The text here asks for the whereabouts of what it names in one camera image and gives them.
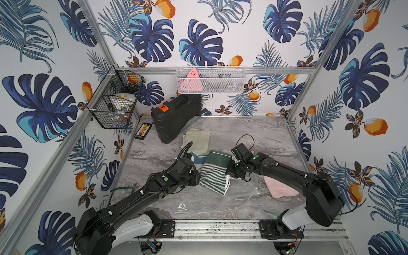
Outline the cream and teal towel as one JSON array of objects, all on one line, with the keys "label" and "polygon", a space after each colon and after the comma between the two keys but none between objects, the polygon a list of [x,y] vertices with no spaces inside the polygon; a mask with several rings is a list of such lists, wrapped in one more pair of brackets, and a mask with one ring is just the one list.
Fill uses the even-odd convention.
[{"label": "cream and teal towel", "polygon": [[195,165],[195,168],[197,170],[200,170],[202,168],[202,166],[204,165],[204,163],[205,163],[207,154],[200,154],[199,155],[199,154],[196,154],[194,152],[190,152],[190,154],[191,154],[191,160],[193,161],[193,163]]}]

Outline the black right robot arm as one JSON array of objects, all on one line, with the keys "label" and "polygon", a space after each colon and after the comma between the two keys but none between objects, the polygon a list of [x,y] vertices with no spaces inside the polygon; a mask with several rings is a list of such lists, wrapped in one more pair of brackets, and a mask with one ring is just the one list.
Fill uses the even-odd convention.
[{"label": "black right robot arm", "polygon": [[304,205],[287,209],[278,217],[278,221],[287,228],[294,230],[313,223],[329,227],[336,217],[344,215],[341,212],[345,205],[339,191],[341,186],[335,183],[329,174],[304,172],[282,164],[266,154],[254,155],[242,143],[236,143],[231,152],[232,159],[227,167],[230,176],[243,180],[248,173],[270,177],[305,197]]}]

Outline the green striped towel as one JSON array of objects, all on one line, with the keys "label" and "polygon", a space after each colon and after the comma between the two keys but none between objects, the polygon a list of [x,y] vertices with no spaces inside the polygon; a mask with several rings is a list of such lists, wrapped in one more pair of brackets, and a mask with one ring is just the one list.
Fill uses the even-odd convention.
[{"label": "green striped towel", "polygon": [[217,150],[212,150],[206,156],[200,169],[199,184],[203,187],[225,196],[231,183],[231,177],[227,173],[227,166],[232,155]]}]

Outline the clear plastic vacuum bag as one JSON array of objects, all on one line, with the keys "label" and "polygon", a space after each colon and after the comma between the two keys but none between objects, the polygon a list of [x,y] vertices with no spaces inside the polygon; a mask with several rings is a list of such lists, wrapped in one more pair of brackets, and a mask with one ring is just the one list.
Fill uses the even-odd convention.
[{"label": "clear plastic vacuum bag", "polygon": [[[283,117],[197,119],[190,130],[210,132],[209,149],[229,153],[237,142],[244,143],[254,154],[264,153],[292,167],[302,167]],[[179,220],[260,220],[277,217],[286,209],[305,203],[304,196],[274,198],[276,185],[268,186],[262,176],[252,173],[245,182],[232,178],[226,195],[202,185],[183,191],[158,203]]]}]

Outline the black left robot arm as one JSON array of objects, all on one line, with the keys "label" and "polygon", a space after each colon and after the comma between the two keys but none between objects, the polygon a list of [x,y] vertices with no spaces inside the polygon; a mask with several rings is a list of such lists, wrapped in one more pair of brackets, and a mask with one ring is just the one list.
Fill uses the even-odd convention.
[{"label": "black left robot arm", "polygon": [[168,169],[151,174],[139,190],[100,211],[86,210],[73,238],[74,250],[81,255],[107,255],[126,241],[153,234],[161,221],[155,213],[142,210],[177,190],[199,183],[200,174],[188,153],[192,145],[189,142],[184,146]]}]

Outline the pink towel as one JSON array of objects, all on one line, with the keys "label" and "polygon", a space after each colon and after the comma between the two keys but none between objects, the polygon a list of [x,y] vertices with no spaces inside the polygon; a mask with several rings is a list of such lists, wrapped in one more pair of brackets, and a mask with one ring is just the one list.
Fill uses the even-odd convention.
[{"label": "pink towel", "polygon": [[283,197],[294,197],[300,193],[295,189],[271,178],[264,176],[265,184],[274,199],[283,198]]}]

